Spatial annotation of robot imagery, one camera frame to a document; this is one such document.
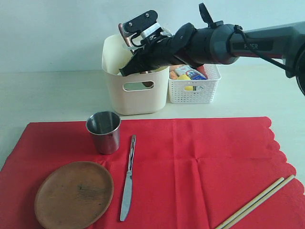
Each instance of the chopsticks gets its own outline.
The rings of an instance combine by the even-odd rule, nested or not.
[[[274,193],[288,184],[295,176],[291,175],[286,180],[283,177],[279,178],[276,182],[266,188],[262,193],[252,199],[249,203],[239,209],[236,213],[230,216],[225,222],[220,224],[215,229],[229,229],[241,219],[243,219],[246,215],[264,203],[268,198],[270,198]]]

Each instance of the wooden plate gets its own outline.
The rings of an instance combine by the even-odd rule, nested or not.
[[[35,198],[35,215],[46,229],[83,229],[107,210],[113,180],[103,166],[74,162],[54,171]]]

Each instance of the knife blade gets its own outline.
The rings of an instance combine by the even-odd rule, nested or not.
[[[128,169],[126,173],[125,186],[123,191],[123,199],[121,205],[120,221],[125,221],[130,210],[130,205],[132,202],[132,166],[133,166],[133,156],[135,147],[136,135],[132,136],[132,143],[130,146]]]

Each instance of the white basket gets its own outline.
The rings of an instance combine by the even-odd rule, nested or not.
[[[204,65],[207,80],[172,80],[169,79],[169,97],[173,104],[209,104],[213,101],[218,81],[221,79],[214,64]],[[186,91],[186,86],[200,88],[197,91]]]
[[[169,67],[155,73],[117,75],[132,54],[122,48],[124,40],[120,34],[106,38],[102,53],[102,68],[107,82],[113,109],[122,115],[154,113],[166,104]],[[152,81],[153,87],[145,90],[125,90],[126,83]]]

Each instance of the stainless steel cup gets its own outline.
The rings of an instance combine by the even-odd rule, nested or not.
[[[88,118],[86,127],[100,154],[112,154],[119,149],[120,124],[120,117],[110,111],[98,112]]]

